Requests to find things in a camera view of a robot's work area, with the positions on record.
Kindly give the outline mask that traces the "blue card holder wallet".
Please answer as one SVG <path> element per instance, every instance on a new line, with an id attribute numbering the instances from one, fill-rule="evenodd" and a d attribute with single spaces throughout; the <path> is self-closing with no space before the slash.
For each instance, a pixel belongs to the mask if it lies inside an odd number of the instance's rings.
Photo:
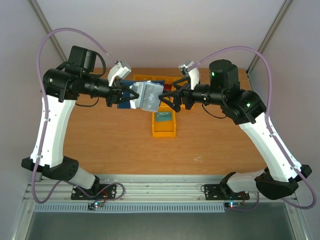
<path id="1" fill-rule="evenodd" d="M 142 92 L 143 92 L 143 85 L 144 82 L 152 82 L 152 83 L 157 83 L 162 85 L 159 82 L 150 80 L 150 81 L 133 81 L 133 85 L 131 86 L 131 88 L 136 91 L 139 94 L 139 97 L 136 100 L 131 100 L 129 103 L 129 106 L 125 106 L 125 105 L 117 105 L 118 109 L 140 109 L 140 103 L 141 103 L 141 96 L 142 96 Z"/>

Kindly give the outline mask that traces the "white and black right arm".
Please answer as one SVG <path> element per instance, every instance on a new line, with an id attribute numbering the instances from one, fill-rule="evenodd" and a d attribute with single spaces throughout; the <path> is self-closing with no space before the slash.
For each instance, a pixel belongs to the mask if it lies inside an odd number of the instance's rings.
<path id="1" fill-rule="evenodd" d="M 260 192 L 270 200 L 291 196 L 298 183 L 312 173 L 311 167 L 294 158 L 287 160 L 290 151 L 279 146 L 282 140 L 275 139 L 275 129 L 266 123 L 265 104 L 256 92 L 241 89 L 238 67 L 226 59 L 211 62 L 209 84 L 199 82 L 197 69 L 180 69 L 184 77 L 174 81 L 175 90 L 159 95 L 159 100 L 177 113 L 181 105 L 187 110 L 195 103 L 220 106 L 225 116 L 250 138 L 266 163 L 263 170 L 226 175 L 219 183 L 221 194 L 227 199 L 246 191 Z"/>

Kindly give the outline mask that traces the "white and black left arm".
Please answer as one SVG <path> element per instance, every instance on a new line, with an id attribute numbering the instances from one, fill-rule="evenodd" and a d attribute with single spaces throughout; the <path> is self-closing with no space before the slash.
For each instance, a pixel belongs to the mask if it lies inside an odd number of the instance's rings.
<path id="1" fill-rule="evenodd" d="M 24 169 L 81 187 L 89 199 L 96 199 L 101 193 L 99 178 L 81 168 L 77 160 L 63 154 L 66 130 L 76 101 L 80 95 L 88 95 L 105 99 L 106 105 L 111 107 L 139 97 L 121 82 L 132 71 L 128 64 L 117 61 L 104 80 L 101 74 L 93 74 L 97 58 L 103 59 L 95 51 L 73 46 L 67 61 L 44 74 L 45 96 L 36 144 L 30 157 L 21 161 Z"/>

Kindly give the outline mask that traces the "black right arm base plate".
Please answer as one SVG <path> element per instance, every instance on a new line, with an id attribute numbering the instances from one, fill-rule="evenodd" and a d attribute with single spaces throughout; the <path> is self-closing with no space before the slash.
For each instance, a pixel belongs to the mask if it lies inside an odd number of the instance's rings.
<path id="1" fill-rule="evenodd" d="M 220 184 L 204 184 L 200 187 L 200 190 L 204 193 L 206 201 L 224 200 L 249 200 L 250 195 L 242 192 L 232 192 L 228 187 L 223 187 Z"/>

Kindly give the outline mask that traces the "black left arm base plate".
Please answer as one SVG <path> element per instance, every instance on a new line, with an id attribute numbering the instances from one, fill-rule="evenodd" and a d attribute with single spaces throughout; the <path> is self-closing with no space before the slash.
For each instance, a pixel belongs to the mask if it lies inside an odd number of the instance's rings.
<path id="1" fill-rule="evenodd" d="M 112 184 L 105 188 L 107 184 L 100 184 L 96 190 L 84 189 L 77 186 L 74 186 L 71 192 L 71 200 L 112 200 L 116 198 L 117 185 Z"/>

